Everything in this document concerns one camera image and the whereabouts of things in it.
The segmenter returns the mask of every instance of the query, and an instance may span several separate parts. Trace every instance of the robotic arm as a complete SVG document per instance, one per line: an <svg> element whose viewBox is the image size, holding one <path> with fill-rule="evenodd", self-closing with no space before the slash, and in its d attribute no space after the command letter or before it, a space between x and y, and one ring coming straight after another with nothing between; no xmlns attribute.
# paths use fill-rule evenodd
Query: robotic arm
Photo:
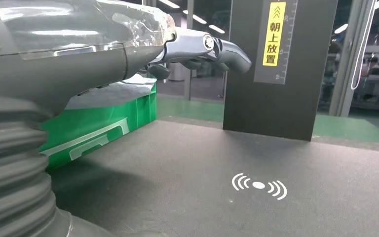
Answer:
<svg viewBox="0 0 379 237"><path fill-rule="evenodd" d="M117 0L0 0L0 237L111 237L55 205L40 124L69 99L145 65L246 72L236 45Z"/></svg>

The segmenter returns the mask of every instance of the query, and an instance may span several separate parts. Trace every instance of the black table surface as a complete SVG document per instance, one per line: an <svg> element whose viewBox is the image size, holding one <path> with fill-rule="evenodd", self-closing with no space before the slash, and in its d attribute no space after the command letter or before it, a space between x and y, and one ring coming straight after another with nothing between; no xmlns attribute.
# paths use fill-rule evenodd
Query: black table surface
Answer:
<svg viewBox="0 0 379 237"><path fill-rule="evenodd" d="M377 151L155 121L50 174L61 209L119 236L379 237Z"/></svg>

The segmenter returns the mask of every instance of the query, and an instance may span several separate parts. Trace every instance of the plastic wrap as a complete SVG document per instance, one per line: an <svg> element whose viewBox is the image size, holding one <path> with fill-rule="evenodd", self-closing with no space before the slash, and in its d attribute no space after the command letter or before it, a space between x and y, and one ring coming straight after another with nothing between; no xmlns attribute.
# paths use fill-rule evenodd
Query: plastic wrap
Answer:
<svg viewBox="0 0 379 237"><path fill-rule="evenodd" d="M103 88L94 88L81 96L74 96L67 110L118 106L151 93L156 79L144 78L139 74Z"/></svg>
<svg viewBox="0 0 379 237"><path fill-rule="evenodd" d="M0 19L24 59L164 45L175 27L158 8L117 0L0 0Z"/></svg>

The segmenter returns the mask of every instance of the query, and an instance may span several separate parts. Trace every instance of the yellow label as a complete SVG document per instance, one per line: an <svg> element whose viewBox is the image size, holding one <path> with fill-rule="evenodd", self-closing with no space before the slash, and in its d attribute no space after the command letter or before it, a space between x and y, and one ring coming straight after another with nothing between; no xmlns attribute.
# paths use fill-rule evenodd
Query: yellow label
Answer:
<svg viewBox="0 0 379 237"><path fill-rule="evenodd" d="M285 2L271 2L265 38L264 66L277 66L284 24Z"/></svg>

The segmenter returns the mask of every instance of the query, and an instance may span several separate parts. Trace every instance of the white wireless symbol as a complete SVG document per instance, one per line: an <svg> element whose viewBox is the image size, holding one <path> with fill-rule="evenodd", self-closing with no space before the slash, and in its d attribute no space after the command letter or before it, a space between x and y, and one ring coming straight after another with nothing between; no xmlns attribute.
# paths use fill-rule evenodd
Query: white wireless symbol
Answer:
<svg viewBox="0 0 379 237"><path fill-rule="evenodd" d="M234 189L236 189L236 191L239 191L239 189L245 189L245 188L249 188L248 186L248 182L250 181L251 179L248 178L248 176L246 175L243 175L243 173L240 173L240 174L236 174L235 176L233 176L233 178L231 179L231 184L233 185ZM275 191L274 194L272 194L273 197L276 197L280 194L282 194L280 197L277 198L277 200L282 200L285 198L285 196L287 196L287 188L285 187L285 185L277 180L277 182L273 181L272 183L268 183L269 186L270 186L270 189L268 191L268 193L272 193ZM265 188L265 184L261 183L261 182L253 182L252 183L252 186L256 189L264 189Z"/></svg>

